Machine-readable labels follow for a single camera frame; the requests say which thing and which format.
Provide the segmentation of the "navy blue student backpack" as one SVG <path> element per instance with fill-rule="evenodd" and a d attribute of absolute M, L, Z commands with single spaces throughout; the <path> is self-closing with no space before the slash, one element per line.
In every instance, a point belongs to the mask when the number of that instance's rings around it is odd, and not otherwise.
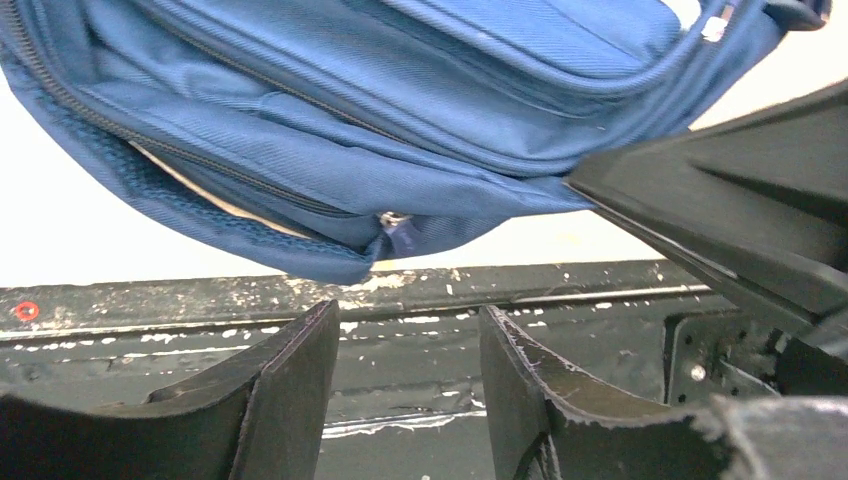
<path fill-rule="evenodd" d="M 583 210 L 596 151 L 685 131 L 827 1 L 5 1 L 1 66 L 135 210 L 289 274 Z"/>

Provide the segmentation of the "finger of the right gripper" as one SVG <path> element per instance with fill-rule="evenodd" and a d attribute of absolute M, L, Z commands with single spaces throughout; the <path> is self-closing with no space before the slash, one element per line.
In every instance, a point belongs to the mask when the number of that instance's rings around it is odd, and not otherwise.
<path fill-rule="evenodd" d="M 594 154 L 567 178 L 602 217 L 787 332 L 847 311 L 847 86 Z"/>

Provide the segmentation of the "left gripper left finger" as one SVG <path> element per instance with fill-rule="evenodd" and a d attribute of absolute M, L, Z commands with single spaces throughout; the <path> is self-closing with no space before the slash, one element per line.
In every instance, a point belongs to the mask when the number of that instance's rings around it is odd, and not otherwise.
<path fill-rule="evenodd" d="M 279 332 L 137 405 L 74 410 L 1 395 L 5 479 L 310 479 L 331 396 L 340 309 Z"/>

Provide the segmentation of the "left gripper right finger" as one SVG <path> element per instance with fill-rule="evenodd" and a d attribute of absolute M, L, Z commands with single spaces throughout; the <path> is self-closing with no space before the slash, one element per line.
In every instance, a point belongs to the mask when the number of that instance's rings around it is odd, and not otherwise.
<path fill-rule="evenodd" d="M 847 360 L 736 311 L 672 318 L 650 400 L 481 310 L 500 479 L 843 479 Z"/>

